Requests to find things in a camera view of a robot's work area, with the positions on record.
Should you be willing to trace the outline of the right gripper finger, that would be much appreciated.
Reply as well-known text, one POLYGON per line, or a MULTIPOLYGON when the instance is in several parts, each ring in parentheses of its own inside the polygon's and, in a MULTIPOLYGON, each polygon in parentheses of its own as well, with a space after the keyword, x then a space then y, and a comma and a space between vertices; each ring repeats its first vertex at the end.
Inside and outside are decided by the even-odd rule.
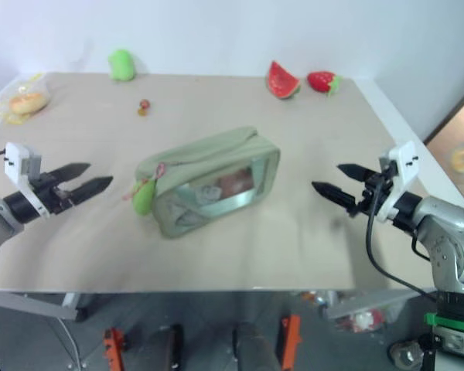
POLYGON ((346 176, 358 182, 366 182, 372 177, 372 171, 358 164, 345 163, 337 165, 337 168, 346 176))
POLYGON ((355 207, 355 197, 328 182, 312 182, 312 187, 325 199, 342 206, 346 211, 355 207))

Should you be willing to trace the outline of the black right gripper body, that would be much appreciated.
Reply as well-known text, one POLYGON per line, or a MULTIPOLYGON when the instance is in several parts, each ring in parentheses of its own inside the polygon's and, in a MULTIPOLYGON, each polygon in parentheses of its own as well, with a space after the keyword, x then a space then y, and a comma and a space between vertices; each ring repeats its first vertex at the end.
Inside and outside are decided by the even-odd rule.
POLYGON ((370 215, 370 207, 373 201, 376 202, 377 209, 383 204, 386 199, 386 192, 393 185, 392 178, 394 176, 394 166, 386 167, 382 172, 372 171, 372 177, 364 183, 362 199, 349 212, 350 216, 355 216, 358 213, 370 215))

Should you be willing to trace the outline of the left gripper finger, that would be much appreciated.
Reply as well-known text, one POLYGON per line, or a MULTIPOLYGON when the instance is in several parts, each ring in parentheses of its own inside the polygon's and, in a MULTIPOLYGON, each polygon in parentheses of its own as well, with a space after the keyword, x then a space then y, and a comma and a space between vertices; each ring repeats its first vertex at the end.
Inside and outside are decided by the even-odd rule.
POLYGON ((112 176, 97 177, 80 185, 69 193, 71 204, 79 205, 102 193, 112 182, 112 176))
POLYGON ((50 172, 57 184, 69 182, 72 179, 78 178, 90 167, 89 163, 75 162, 70 163, 50 172))

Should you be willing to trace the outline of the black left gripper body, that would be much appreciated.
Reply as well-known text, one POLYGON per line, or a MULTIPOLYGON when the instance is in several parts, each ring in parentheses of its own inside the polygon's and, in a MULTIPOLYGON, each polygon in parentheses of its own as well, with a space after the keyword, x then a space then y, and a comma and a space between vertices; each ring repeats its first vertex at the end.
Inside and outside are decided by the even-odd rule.
POLYGON ((33 192, 52 214, 58 215, 73 207, 71 192, 59 188, 65 181, 60 172, 44 172, 30 181, 33 192))

